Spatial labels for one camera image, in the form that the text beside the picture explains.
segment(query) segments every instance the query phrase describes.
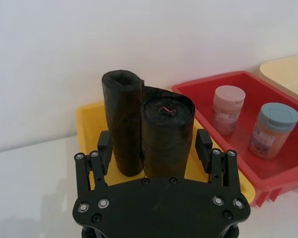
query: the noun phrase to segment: plastic container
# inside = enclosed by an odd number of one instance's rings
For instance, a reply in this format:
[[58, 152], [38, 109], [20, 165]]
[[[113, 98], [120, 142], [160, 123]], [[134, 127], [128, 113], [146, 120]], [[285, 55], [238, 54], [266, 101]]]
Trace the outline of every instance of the plastic container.
[[234, 131], [244, 99], [245, 92], [235, 86], [224, 85], [215, 90], [214, 127], [221, 135], [229, 135]]
[[298, 100], [298, 55], [262, 64], [259, 75], [269, 84]]
[[[76, 124], [79, 148], [81, 152], [88, 154], [90, 151], [96, 149], [96, 145], [101, 131], [107, 130], [105, 108], [103, 102], [79, 108], [76, 113]], [[202, 128], [201, 125], [198, 123], [196, 119], [194, 119], [193, 134], [196, 135], [197, 130], [200, 128]], [[204, 173], [202, 163], [199, 160], [197, 152], [195, 150], [195, 138], [196, 136], [193, 136], [192, 146], [186, 167], [185, 178], [206, 182], [208, 181], [208, 175]], [[240, 171], [238, 172], [238, 174], [241, 192], [244, 194], [247, 201], [251, 203], [255, 197], [255, 189]], [[93, 174], [90, 173], [89, 176], [91, 178], [91, 181], [93, 181]], [[113, 154], [112, 160], [109, 164], [108, 173], [105, 176], [105, 179], [108, 185], [114, 185], [117, 183], [126, 182], [143, 177], [143, 171], [134, 177], [124, 176], [121, 172], [119, 172]]]
[[298, 122], [298, 112], [281, 103], [266, 103], [260, 109], [249, 149], [258, 157], [277, 156]]
[[[236, 129], [230, 135], [220, 135], [212, 126], [214, 92], [222, 85], [236, 86], [247, 95]], [[239, 169], [254, 185], [258, 206], [265, 200], [275, 201], [280, 194], [298, 188], [298, 123], [276, 159], [260, 159], [248, 149], [262, 105], [279, 102], [298, 112], [297, 100], [245, 71], [189, 81], [175, 85], [173, 90], [191, 98], [196, 106], [196, 119], [222, 149], [238, 152]]]

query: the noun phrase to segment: red drawstring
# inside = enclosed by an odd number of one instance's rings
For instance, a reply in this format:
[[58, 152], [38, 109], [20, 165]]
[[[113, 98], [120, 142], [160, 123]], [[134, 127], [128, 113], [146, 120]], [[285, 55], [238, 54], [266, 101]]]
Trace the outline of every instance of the red drawstring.
[[159, 109], [159, 112], [161, 112], [162, 110], [165, 110], [169, 113], [175, 113], [177, 111], [176, 109], [169, 110], [168, 108], [166, 108], [164, 106]]

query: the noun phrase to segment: red plastic bin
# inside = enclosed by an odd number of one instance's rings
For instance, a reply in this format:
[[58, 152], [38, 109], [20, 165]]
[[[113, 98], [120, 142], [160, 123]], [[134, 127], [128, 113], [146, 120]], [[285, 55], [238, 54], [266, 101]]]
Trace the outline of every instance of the red plastic bin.
[[[233, 85], [246, 93], [236, 130], [222, 136], [212, 126], [215, 89]], [[268, 102], [287, 104], [298, 111], [298, 101], [246, 71], [225, 73], [175, 85], [174, 92], [189, 97], [196, 106], [196, 119], [223, 149], [238, 152], [238, 166], [256, 189], [254, 202], [275, 201], [278, 195], [298, 188], [298, 123], [277, 158], [263, 160], [247, 148], [261, 106]]]

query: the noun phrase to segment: jar label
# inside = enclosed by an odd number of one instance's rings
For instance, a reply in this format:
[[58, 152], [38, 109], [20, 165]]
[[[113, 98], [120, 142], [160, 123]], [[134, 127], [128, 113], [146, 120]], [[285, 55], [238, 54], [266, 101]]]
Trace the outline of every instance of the jar label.
[[258, 127], [255, 126], [254, 133], [251, 138], [251, 146], [262, 154], [268, 154], [270, 148], [273, 146], [275, 137], [265, 134], [260, 131]]
[[234, 130], [240, 112], [233, 112], [231, 114], [218, 113], [215, 118], [215, 126], [221, 131]]

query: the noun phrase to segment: white table surface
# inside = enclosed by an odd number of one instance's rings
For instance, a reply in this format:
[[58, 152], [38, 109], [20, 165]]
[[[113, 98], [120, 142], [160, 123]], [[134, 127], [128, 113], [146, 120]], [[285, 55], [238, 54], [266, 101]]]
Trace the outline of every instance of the white table surface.
[[[72, 218], [77, 198], [77, 137], [0, 153], [0, 238], [80, 238]], [[298, 237], [298, 190], [252, 208], [240, 238]]]

